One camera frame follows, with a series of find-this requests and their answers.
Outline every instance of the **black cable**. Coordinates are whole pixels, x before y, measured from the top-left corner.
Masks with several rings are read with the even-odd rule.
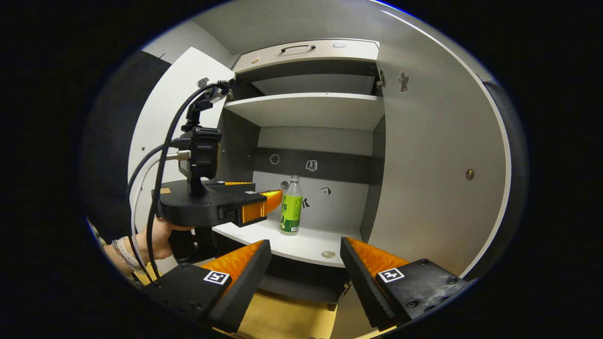
[[[215,84],[207,85],[199,90],[196,90],[188,99],[180,106],[176,115],[174,115],[174,119],[172,119],[172,123],[169,126],[168,133],[165,136],[165,141],[163,142],[161,149],[161,156],[159,157],[159,167],[157,169],[157,177],[155,178],[155,190],[153,191],[153,200],[151,201],[151,208],[149,209],[149,217],[147,220],[147,249],[149,251],[149,259],[151,261],[151,266],[153,268],[153,272],[155,273],[155,277],[159,278],[159,271],[157,270],[157,264],[155,263],[155,256],[153,255],[153,220],[155,218],[155,213],[157,212],[157,201],[159,199],[159,191],[161,190],[161,181],[163,178],[163,167],[165,166],[165,159],[168,155],[169,143],[171,141],[172,135],[176,130],[176,125],[178,124],[178,120],[182,116],[182,113],[185,111],[186,107],[193,101],[199,94],[205,92],[206,90],[217,87],[221,84],[221,81]]]
[[[136,180],[138,173],[140,172],[142,167],[145,165],[145,163],[154,154],[159,152],[162,149],[162,147],[163,147],[163,145],[159,145],[159,146],[153,148],[147,155],[145,155],[144,158],[142,158],[142,160],[138,163],[138,166],[134,170],[134,173],[132,173],[132,176],[130,177],[130,181],[128,182],[128,187],[125,189],[125,200],[126,200],[126,203],[128,204],[128,207],[130,206],[130,192],[132,191],[132,186],[134,185],[134,181]],[[128,229],[125,234],[129,234],[129,233],[131,233],[131,224],[130,223],[128,223]],[[151,276],[149,275],[149,272],[147,272],[147,267],[142,263],[142,258],[139,256],[138,252],[136,251],[136,249],[134,247],[134,241],[132,240],[132,237],[128,236],[127,238],[128,238],[128,241],[130,242],[130,247],[132,248],[132,252],[134,252],[134,256],[136,257],[136,261],[138,261],[138,264],[140,265],[140,268],[144,271],[145,275],[149,279],[149,282],[153,281],[151,279]]]

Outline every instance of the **drawer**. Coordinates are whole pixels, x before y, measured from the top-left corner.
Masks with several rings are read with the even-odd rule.
[[[243,54],[233,71],[241,74],[266,66],[311,60],[354,60],[374,63],[378,53],[379,47],[372,41],[338,39],[292,42]]]

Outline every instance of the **drawer handle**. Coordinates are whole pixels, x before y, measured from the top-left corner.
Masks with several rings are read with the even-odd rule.
[[[281,52],[281,53],[284,53],[284,52],[285,52],[285,50],[286,50],[286,49],[288,49],[288,48],[305,47],[305,46],[310,47],[310,49],[314,49],[314,48],[316,48],[316,46],[314,46],[314,45],[299,45],[299,46],[285,47],[285,48],[281,49],[281,50],[280,50],[280,52]]]

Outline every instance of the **hinge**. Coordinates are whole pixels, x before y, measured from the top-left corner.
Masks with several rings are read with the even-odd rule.
[[[229,103],[229,102],[233,101],[234,99],[235,99],[235,95],[232,92],[232,89],[229,89],[228,90],[228,94],[226,95],[226,101],[225,101],[225,103]]]
[[[379,81],[377,81],[377,86],[383,88],[387,86],[387,82],[385,81],[385,76],[383,75],[383,68],[379,71]]]
[[[341,297],[345,297],[347,292],[350,290],[350,288],[352,288],[352,283],[351,282],[346,282],[343,284],[343,287],[345,288],[345,290],[343,291],[343,294],[341,295]]]

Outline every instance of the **green bottle label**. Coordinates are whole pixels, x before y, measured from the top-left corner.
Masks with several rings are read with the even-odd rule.
[[[280,229],[284,232],[297,232],[302,215],[303,197],[283,195],[283,209],[280,214]]]

